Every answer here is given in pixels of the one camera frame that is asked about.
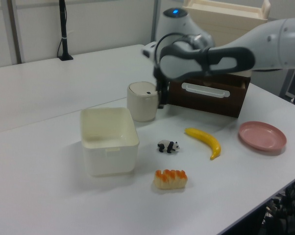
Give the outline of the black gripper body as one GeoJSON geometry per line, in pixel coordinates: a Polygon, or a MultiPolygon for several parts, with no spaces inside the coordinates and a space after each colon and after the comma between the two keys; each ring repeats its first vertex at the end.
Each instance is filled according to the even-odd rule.
{"type": "Polygon", "coordinates": [[[156,90],[163,93],[166,90],[166,78],[159,67],[154,66],[153,76],[156,79],[156,90]]]}

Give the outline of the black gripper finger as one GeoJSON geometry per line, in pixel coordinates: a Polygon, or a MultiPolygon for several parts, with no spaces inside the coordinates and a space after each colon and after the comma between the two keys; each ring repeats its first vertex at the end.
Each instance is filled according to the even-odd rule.
{"type": "Polygon", "coordinates": [[[163,89],[158,91],[158,109],[163,109],[167,105],[168,101],[168,90],[163,89]]]}

